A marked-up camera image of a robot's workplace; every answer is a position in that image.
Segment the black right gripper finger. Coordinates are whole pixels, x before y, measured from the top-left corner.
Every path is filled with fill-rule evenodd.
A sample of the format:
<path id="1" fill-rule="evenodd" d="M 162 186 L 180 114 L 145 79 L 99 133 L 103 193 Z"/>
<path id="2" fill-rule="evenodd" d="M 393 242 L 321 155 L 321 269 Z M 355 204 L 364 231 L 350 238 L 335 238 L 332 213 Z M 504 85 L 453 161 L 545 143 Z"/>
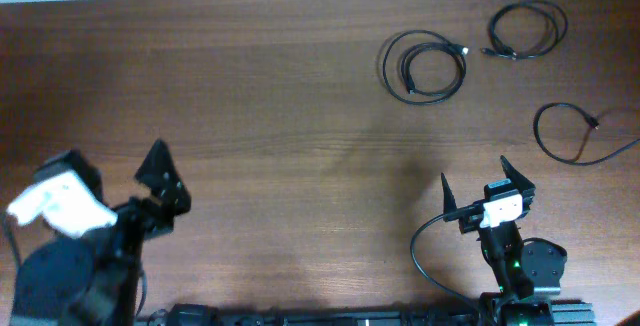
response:
<path id="1" fill-rule="evenodd" d="M 441 174 L 441 184 L 443 190 L 443 220 L 455 220 L 457 219 L 458 208 L 456 205 L 455 197 L 444 173 Z"/>
<path id="2" fill-rule="evenodd" d="M 522 195 L 523 203 L 531 204 L 536 190 L 534 183 L 520 173 L 504 155 L 500 156 L 500 162 L 505 176 L 511 180 L 514 187 Z"/>

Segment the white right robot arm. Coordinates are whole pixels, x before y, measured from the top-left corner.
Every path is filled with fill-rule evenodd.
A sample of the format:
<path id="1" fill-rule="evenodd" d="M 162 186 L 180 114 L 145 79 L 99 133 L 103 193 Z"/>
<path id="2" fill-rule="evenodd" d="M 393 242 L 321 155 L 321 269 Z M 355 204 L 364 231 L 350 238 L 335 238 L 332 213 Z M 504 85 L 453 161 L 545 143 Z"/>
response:
<path id="1" fill-rule="evenodd" d="M 484 186 L 483 198 L 459 207 L 445 176 L 442 220 L 456 222 L 462 234 L 475 233 L 481 255 L 499 291 L 486 293 L 474 305 L 484 324 L 530 325 L 538 314 L 550 318 L 543 303 L 561 291 L 568 254 L 549 240 L 521 236 L 517 222 L 527 216 L 536 186 L 506 157 L 504 178 Z"/>

